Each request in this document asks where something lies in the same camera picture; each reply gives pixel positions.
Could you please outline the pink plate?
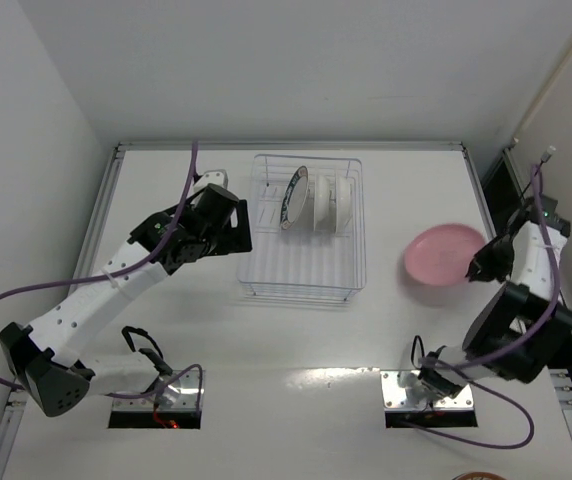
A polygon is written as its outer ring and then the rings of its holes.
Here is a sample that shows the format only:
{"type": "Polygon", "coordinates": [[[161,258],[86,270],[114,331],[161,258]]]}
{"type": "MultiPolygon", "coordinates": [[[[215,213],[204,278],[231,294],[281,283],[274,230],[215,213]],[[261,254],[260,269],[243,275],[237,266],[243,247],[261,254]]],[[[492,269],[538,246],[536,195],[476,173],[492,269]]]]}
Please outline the pink plate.
{"type": "Polygon", "coordinates": [[[441,224],[410,242],[403,254],[403,265],[408,275],[421,284],[455,286],[467,281],[470,262],[485,245],[485,237],[468,225],[441,224]]]}

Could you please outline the green rimmed white plate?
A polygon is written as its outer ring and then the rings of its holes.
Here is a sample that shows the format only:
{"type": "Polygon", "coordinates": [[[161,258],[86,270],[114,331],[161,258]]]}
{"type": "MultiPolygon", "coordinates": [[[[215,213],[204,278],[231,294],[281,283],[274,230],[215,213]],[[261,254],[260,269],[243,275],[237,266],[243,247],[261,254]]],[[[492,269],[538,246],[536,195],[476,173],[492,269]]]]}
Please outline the green rimmed white plate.
{"type": "Polygon", "coordinates": [[[299,219],[309,192],[309,172],[305,165],[292,175],[285,190],[280,209],[280,228],[290,229],[299,219]]]}

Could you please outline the clear glass plate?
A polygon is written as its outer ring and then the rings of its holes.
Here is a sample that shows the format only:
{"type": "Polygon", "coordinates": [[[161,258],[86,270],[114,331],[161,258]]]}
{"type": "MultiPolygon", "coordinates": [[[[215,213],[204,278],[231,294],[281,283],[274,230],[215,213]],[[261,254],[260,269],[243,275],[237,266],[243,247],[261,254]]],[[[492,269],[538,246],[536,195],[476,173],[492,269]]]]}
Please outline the clear glass plate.
{"type": "Polygon", "coordinates": [[[326,175],[318,172],[315,177],[313,201],[313,229],[328,233],[330,222],[331,187],[326,175]]]}

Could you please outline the white ribbed plate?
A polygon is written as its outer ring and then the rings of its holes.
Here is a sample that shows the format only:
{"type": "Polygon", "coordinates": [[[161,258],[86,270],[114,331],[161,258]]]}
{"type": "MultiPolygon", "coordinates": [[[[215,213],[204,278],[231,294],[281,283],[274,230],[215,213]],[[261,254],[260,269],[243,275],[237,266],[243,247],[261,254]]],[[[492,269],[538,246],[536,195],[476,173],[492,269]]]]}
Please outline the white ribbed plate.
{"type": "Polygon", "coordinates": [[[335,172],[335,232],[345,230],[352,219],[353,196],[349,180],[339,171],[335,172]]]}

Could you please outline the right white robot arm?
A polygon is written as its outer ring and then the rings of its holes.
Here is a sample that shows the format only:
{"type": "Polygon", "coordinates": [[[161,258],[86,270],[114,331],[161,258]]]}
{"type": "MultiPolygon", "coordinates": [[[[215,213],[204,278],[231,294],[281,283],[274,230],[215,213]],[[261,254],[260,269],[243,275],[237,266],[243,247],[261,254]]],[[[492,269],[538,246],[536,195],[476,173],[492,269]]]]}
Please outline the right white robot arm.
{"type": "Polygon", "coordinates": [[[418,401],[456,397],[472,380],[532,382],[572,330],[572,310],[560,300],[561,252],[571,224],[546,195],[530,197],[504,230],[475,253],[466,277],[501,286],[459,347],[428,353],[404,385],[418,401]]]}

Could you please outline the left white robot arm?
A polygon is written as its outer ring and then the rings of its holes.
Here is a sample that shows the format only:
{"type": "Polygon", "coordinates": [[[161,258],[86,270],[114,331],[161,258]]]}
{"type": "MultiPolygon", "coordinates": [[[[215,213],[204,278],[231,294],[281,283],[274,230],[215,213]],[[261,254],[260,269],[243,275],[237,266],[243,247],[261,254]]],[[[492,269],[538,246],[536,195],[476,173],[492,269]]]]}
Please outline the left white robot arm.
{"type": "Polygon", "coordinates": [[[248,206],[210,183],[177,214],[152,214],[104,265],[105,280],[78,288],[44,315],[9,323],[0,344],[11,372],[48,417],[87,396],[157,397],[173,377],[162,355],[133,348],[128,355],[87,357],[92,340],[138,296],[205,257],[251,251],[248,206]]]}

